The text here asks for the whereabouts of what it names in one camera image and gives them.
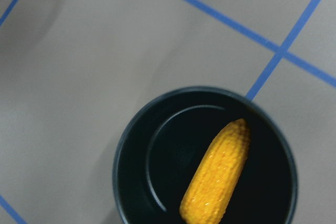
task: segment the corn cob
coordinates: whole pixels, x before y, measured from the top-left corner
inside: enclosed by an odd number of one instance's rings
[[[207,149],[180,205],[187,224],[218,224],[243,170],[250,143],[244,119],[227,124]]]

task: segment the ear of corn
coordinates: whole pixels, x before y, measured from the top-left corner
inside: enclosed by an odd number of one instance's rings
[[[187,224],[218,224],[247,158],[250,134],[239,119],[225,126],[211,142],[180,205]]]

